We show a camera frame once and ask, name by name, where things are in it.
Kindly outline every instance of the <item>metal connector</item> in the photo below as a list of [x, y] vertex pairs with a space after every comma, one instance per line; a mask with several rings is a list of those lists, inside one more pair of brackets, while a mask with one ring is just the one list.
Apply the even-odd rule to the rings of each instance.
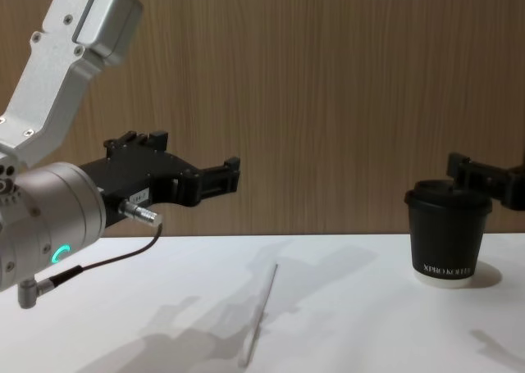
[[130, 219], [140, 221], [152, 227], [158, 227], [162, 223], [162, 215], [150, 211], [145, 207], [140, 207], [127, 199], [122, 201], [119, 206], [119, 212]]

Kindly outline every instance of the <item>white table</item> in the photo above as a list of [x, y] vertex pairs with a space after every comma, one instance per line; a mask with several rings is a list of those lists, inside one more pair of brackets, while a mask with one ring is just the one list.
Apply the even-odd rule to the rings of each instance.
[[[147, 239], [102, 239], [43, 272]], [[164, 238], [22, 311], [0, 294], [0, 371], [525, 372], [525, 235], [487, 235], [470, 289], [415, 280], [406, 235]], [[262, 333], [238, 367], [262, 273]], [[502, 280], [497, 285], [498, 268]]]

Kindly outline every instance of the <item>black cup lid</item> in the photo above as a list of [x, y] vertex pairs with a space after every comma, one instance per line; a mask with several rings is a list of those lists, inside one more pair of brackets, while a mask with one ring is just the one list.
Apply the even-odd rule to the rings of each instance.
[[449, 180], [422, 180], [408, 191], [404, 201], [410, 207], [442, 208], [467, 211], [492, 211], [492, 201], [479, 193], [454, 189]]

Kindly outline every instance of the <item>wood grain panel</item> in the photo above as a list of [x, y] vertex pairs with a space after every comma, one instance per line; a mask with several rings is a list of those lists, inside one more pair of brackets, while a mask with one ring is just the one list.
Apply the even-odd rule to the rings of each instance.
[[[240, 155], [240, 191], [162, 207], [169, 234], [405, 232], [404, 192], [449, 151], [521, 160], [523, 0], [142, 1], [125, 65], [47, 162], [101, 157], [126, 130], [169, 130], [197, 166]], [[50, 2], [0, 0], [1, 107]], [[525, 221], [496, 205], [489, 229]]]

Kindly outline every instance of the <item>robotic arm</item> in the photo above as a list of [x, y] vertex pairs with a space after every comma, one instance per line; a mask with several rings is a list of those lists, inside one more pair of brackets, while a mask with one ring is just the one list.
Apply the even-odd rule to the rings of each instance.
[[0, 117], [0, 291], [19, 285], [23, 308], [53, 287], [34, 275], [97, 241], [125, 218], [159, 226], [148, 209], [187, 207], [237, 190], [240, 160], [200, 170], [166, 152], [167, 133], [129, 132], [104, 143], [105, 158], [20, 173], [58, 148], [89, 81], [119, 64], [139, 23], [138, 0], [53, 0], [43, 32]]

